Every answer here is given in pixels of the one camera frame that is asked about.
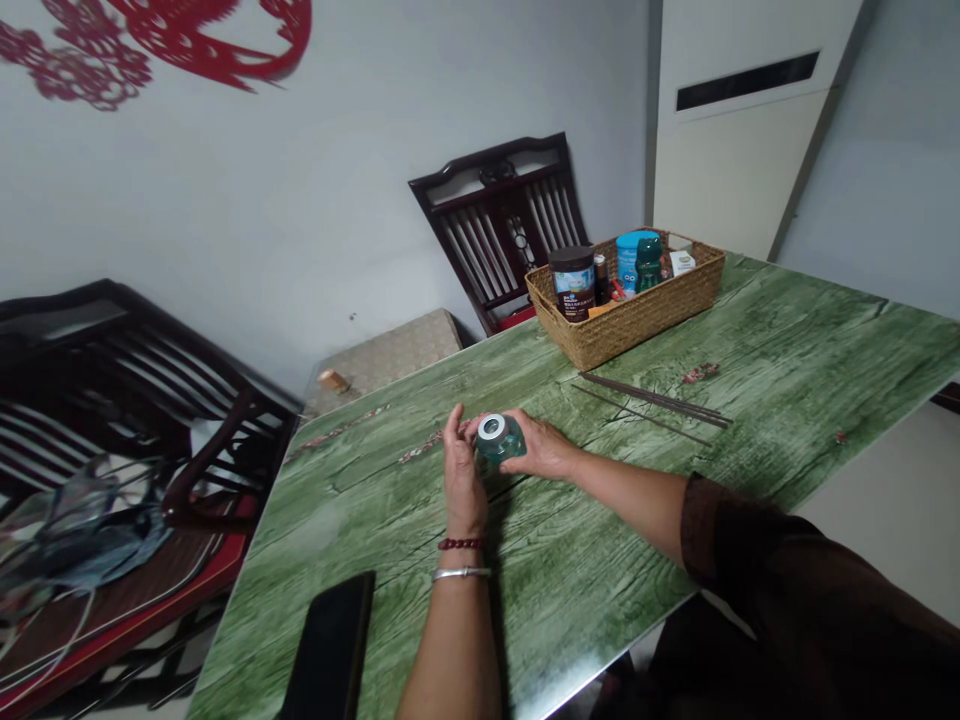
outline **black phone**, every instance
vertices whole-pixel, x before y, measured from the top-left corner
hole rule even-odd
[[[375,578],[362,573],[310,603],[279,720],[354,720]]]

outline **bangle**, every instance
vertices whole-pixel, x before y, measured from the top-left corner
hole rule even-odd
[[[490,577],[490,568],[440,568],[433,571],[433,582],[445,577]]]
[[[458,548],[468,548],[470,550],[479,550],[483,547],[483,538],[470,538],[468,540],[453,540],[444,538],[437,545],[437,550],[456,550]]]

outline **green glass bottle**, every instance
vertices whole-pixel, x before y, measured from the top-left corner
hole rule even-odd
[[[637,292],[656,287],[663,279],[660,275],[660,258],[663,256],[663,243],[660,236],[642,238],[637,245]]]
[[[499,414],[487,415],[480,421],[477,449],[494,465],[499,465],[507,458],[527,454],[517,421]]]

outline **silver bracelet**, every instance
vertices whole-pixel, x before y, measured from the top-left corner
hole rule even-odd
[[[490,577],[490,572],[490,568],[440,568],[433,571],[433,582],[445,577],[470,577],[471,575]]]

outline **green wood-grain table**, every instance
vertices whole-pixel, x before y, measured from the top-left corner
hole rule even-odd
[[[719,363],[719,374],[684,384],[683,375],[703,362]],[[958,370],[957,323],[732,254],[713,309],[596,371],[734,418],[721,430],[646,410],[713,447],[574,390],[588,384],[535,320],[485,340],[296,435],[190,718],[272,720],[310,600],[370,569],[377,581],[359,716],[393,717],[444,529],[442,446],[400,459],[427,443],[457,401],[466,417],[522,406],[592,452],[681,474],[696,470],[792,509]],[[639,409],[638,402],[630,406]],[[489,469],[484,475],[509,703],[514,717],[537,720],[694,586],[575,488]]]

